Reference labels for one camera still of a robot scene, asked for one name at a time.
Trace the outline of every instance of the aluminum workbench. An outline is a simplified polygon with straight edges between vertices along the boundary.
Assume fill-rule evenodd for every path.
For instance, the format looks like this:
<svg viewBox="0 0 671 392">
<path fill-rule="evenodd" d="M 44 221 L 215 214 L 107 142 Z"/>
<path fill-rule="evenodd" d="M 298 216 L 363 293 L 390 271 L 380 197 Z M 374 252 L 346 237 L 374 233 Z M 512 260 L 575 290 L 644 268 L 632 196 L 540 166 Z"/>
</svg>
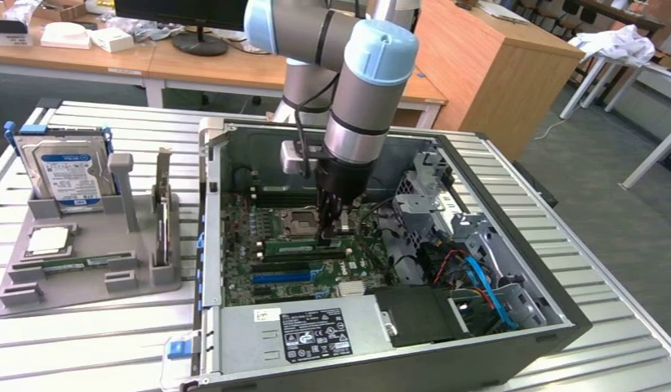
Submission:
<svg viewBox="0 0 671 392">
<path fill-rule="evenodd" d="M 174 150 L 171 185 L 182 200 L 183 273 L 192 279 L 198 128 L 211 114 L 66 101 L 50 113 L 34 112 L 38 115 L 51 125 L 112 128 L 116 151 L 134 154 L 135 192 L 148 192 L 152 186 L 159 147 Z M 448 138 L 594 323 L 563 353 L 539 359 L 494 391 L 671 391 L 668 336 L 490 142 L 462 133 L 448 133 Z M 0 282 L 30 192 L 21 162 L 8 149 L 0 158 Z M 471 195 L 462 198 L 472 209 Z M 194 292 L 188 280 L 176 292 L 0 318 L 0 392 L 158 390 L 163 343 L 192 327 Z M 178 372 L 188 369 L 188 361 L 175 363 Z"/>
</svg>

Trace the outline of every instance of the power supply label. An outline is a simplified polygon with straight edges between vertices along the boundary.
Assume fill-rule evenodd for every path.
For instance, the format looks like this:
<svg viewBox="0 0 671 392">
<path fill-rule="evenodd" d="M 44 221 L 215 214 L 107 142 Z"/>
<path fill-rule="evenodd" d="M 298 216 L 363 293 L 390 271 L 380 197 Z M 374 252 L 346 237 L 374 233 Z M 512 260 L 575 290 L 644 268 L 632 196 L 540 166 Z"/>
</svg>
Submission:
<svg viewBox="0 0 671 392">
<path fill-rule="evenodd" d="M 90 173 L 94 162 L 90 154 L 43 155 L 44 173 L 58 202 L 86 206 L 100 201 L 98 177 Z"/>
<path fill-rule="evenodd" d="M 354 353 L 340 308 L 280 315 L 284 356 L 291 363 Z"/>
</svg>

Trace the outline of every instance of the wooden cabinet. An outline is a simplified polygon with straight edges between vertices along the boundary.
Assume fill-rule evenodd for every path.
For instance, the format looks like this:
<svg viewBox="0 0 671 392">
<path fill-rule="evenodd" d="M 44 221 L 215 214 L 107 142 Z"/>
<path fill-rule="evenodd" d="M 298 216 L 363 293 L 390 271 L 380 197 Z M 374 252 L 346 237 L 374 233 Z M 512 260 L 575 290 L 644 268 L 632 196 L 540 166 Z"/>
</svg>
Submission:
<svg viewBox="0 0 671 392">
<path fill-rule="evenodd" d="M 424 0 L 416 64 L 448 100 L 435 128 L 484 133 L 515 160 L 583 57 L 534 24 Z"/>
</svg>

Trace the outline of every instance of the warning label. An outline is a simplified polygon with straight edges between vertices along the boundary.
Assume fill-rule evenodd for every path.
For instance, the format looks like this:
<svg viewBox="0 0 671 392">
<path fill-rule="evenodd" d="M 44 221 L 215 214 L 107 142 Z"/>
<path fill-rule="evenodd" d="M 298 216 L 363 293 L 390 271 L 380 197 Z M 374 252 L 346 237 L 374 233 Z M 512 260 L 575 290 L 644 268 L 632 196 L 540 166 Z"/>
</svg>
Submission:
<svg viewBox="0 0 671 392">
<path fill-rule="evenodd" d="M 282 314 L 280 325 L 291 363 L 354 353 L 340 308 Z"/>
</svg>

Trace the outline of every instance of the cardboard box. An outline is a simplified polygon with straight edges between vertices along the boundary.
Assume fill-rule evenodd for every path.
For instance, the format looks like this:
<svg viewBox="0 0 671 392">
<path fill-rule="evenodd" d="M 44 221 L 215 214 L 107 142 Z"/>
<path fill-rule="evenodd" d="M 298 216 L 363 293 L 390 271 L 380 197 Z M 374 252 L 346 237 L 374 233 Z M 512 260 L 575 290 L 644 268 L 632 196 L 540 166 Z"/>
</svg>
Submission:
<svg viewBox="0 0 671 392">
<path fill-rule="evenodd" d="M 124 51 L 135 46 L 132 35 L 122 31 L 118 27 L 92 30 L 88 32 L 94 43 L 110 53 Z"/>
<path fill-rule="evenodd" d="M 11 8 L 13 6 L 15 0 L 4 0 L 4 6 Z M 80 18 L 87 14 L 87 6 L 84 5 L 84 0 L 48 0 L 48 4 L 54 6 L 62 6 L 60 11 L 46 10 L 39 8 L 35 10 L 32 16 L 36 18 L 43 18 L 47 20 L 54 20 L 55 22 L 71 22 L 76 18 Z"/>
</svg>

